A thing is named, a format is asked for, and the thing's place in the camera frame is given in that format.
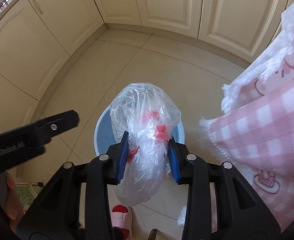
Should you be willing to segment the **person's left hand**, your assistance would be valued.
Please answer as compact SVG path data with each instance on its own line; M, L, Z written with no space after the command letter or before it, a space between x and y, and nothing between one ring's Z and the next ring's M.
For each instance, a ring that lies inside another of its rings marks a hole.
M6 213L10 219L11 230L16 232L17 226L24 215L24 208L16 192L17 186L14 179L8 172L6 173L6 182L8 188Z

